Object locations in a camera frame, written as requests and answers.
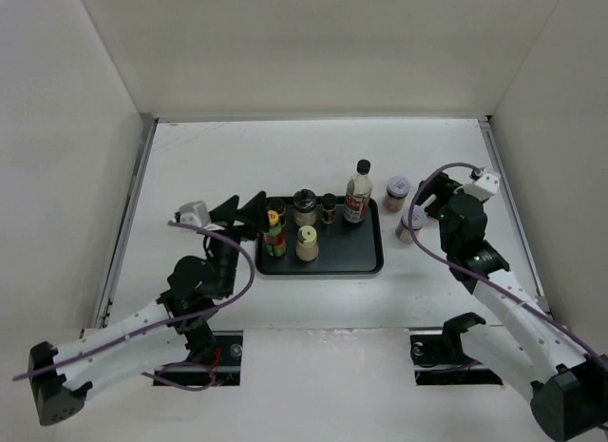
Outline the red chili sauce bottle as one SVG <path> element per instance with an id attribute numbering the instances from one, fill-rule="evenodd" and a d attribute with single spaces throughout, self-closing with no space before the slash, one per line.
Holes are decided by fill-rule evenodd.
<path id="1" fill-rule="evenodd" d="M 286 239 L 282 223 L 275 210 L 267 211 L 269 229 L 264 234 L 264 243 L 269 256 L 282 258 L 286 253 Z"/>

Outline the white-lidded chili jar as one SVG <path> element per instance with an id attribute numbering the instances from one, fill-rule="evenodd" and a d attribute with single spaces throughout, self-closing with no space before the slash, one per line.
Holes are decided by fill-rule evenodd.
<path id="1" fill-rule="evenodd" d="M 409 213 L 409 209 L 403 212 L 395 228 L 395 236 L 403 243 L 412 243 L 427 222 L 428 217 L 424 208 L 420 205 L 413 205 L 412 213 Z"/>

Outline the wide black-capped seasoning jar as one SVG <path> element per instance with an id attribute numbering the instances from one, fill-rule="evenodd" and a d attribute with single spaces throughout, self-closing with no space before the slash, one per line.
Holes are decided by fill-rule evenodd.
<path id="1" fill-rule="evenodd" d="M 303 188 L 294 193 L 294 222 L 298 227 L 314 226 L 317 197 L 311 189 Z"/>

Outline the white-lidded spice jar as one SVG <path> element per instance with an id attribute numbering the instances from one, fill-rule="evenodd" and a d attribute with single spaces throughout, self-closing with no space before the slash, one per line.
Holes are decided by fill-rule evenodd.
<path id="1" fill-rule="evenodd" d="M 403 209 L 411 184 L 404 176 L 393 176 L 387 182 L 383 206 L 390 212 L 399 212 Z"/>

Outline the small yellow-lidded jar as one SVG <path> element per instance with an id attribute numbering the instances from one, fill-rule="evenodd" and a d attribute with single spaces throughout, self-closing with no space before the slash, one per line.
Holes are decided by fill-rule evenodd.
<path id="1" fill-rule="evenodd" d="M 295 252 L 305 262 L 315 260 L 319 254 L 316 229 L 311 225 L 301 226 L 296 234 Z"/>

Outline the black-capped pepper jar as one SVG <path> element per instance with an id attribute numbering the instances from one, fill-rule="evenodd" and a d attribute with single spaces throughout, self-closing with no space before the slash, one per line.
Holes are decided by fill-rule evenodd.
<path id="1" fill-rule="evenodd" d="M 332 193 L 326 193 L 321 198 L 321 221 L 326 225 L 331 225 L 335 220 L 336 196 Z"/>

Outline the tall clear vinegar bottle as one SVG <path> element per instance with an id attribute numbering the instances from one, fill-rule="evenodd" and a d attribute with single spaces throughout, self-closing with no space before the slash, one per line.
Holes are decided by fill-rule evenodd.
<path id="1" fill-rule="evenodd" d="M 352 224 L 358 224 L 366 217 L 373 183 L 370 177 L 371 163 L 359 160 L 356 173 L 350 177 L 344 201 L 344 219 Z"/>

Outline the clear salt grinder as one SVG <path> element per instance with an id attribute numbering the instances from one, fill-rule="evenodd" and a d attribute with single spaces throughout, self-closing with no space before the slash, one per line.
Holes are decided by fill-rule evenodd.
<path id="1" fill-rule="evenodd" d="M 420 200 L 420 205 L 424 208 L 429 208 L 434 205 L 436 201 L 437 196 L 435 194 L 429 194 L 426 199 Z"/>

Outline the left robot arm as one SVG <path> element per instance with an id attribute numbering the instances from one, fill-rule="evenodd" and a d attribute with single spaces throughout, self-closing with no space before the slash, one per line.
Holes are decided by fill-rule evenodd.
<path id="1" fill-rule="evenodd" d="M 33 346 L 28 381 L 41 426 L 56 425 L 107 388 L 135 375 L 201 365 L 216 342 L 208 321 L 244 297 L 235 289 L 238 261 L 251 255 L 242 247 L 270 228 L 267 195 L 260 191 L 241 204 L 237 195 L 209 210 L 203 202 L 183 205 L 169 226 L 203 237 L 204 257 L 182 257 L 167 279 L 168 288 L 133 315 L 62 345 Z"/>

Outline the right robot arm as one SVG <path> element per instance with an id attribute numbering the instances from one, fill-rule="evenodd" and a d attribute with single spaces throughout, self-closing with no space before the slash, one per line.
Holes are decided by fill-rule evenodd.
<path id="1" fill-rule="evenodd" d="M 468 366 L 477 361 L 515 389 L 542 431 L 568 441 L 607 427 L 607 357 L 597 354 L 550 318 L 518 282 L 503 256 L 486 240 L 484 204 L 496 195 L 500 177 L 472 167 L 461 184 L 438 169 L 422 181 L 413 203 L 428 204 L 439 223 L 438 261 L 480 301 L 511 335 L 505 340 L 475 313 L 453 317 L 424 342 L 412 359 L 422 367 Z"/>

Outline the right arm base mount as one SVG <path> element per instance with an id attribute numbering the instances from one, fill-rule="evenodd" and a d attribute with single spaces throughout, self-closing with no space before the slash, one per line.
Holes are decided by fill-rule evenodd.
<path id="1" fill-rule="evenodd" d="M 479 361 L 464 353 L 461 335 L 485 320 L 465 313 L 443 324 L 440 332 L 409 335 L 414 380 L 419 386 L 496 385 L 503 381 Z"/>

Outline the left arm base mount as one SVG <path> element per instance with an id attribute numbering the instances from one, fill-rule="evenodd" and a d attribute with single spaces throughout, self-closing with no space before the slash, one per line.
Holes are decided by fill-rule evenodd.
<path id="1" fill-rule="evenodd" d="M 212 387 L 240 385 L 244 333 L 242 331 L 205 332 L 207 344 L 199 353 L 173 365 L 161 366 L 151 375 L 155 387 L 201 392 Z"/>

